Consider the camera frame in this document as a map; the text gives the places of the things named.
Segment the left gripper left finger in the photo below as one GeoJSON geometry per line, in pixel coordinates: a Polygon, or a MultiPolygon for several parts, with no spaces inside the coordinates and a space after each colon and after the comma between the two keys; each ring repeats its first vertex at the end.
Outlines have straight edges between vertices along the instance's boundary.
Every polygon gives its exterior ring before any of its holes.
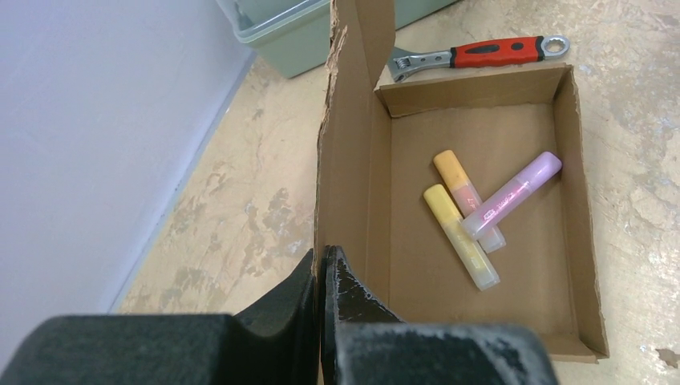
{"type": "Polygon", "coordinates": [[[237,314],[69,315],[31,332],[4,384],[313,384],[314,255],[237,314]]]}

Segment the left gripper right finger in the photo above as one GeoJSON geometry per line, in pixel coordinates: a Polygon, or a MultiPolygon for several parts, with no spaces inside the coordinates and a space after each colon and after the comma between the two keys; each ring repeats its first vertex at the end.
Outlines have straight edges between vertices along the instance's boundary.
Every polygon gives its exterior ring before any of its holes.
{"type": "Polygon", "coordinates": [[[323,258],[326,384],[556,384],[536,334],[508,324],[404,322],[353,274],[339,246],[323,258]]]}

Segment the yellow highlighter marker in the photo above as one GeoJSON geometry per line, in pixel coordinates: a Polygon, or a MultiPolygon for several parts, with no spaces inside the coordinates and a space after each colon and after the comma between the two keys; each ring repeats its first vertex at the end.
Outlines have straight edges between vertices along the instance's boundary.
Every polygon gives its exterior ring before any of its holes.
{"type": "Polygon", "coordinates": [[[463,217],[441,184],[425,190],[423,198],[450,241],[476,287],[487,290],[500,282],[480,244],[463,229],[463,217]]]}

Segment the brown cardboard box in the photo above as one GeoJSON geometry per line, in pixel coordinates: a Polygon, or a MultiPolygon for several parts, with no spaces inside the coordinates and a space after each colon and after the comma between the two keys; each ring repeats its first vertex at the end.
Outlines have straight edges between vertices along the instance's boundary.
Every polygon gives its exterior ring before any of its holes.
{"type": "Polygon", "coordinates": [[[542,36],[396,58],[390,1],[333,1],[330,41],[316,252],[407,322],[608,358],[574,68],[542,36]]]}

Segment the orange pink highlighter marker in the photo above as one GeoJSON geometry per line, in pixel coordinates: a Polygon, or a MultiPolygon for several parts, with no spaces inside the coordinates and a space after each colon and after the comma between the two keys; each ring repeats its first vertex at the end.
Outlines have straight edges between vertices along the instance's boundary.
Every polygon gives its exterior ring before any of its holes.
{"type": "MultiPolygon", "coordinates": [[[[470,178],[452,150],[446,150],[433,159],[444,184],[464,218],[475,212],[482,200],[470,178]]],[[[506,241],[497,227],[489,229],[479,240],[486,253],[493,253],[506,246],[506,241]]]]}

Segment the purple highlighter marker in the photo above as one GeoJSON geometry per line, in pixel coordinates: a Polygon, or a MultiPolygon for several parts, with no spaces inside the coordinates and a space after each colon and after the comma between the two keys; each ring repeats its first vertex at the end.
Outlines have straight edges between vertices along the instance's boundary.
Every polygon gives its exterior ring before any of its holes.
{"type": "Polygon", "coordinates": [[[542,152],[480,204],[473,213],[466,216],[462,221],[463,228],[473,240],[479,240],[538,188],[554,177],[561,168],[561,160],[553,153],[542,152]]]}

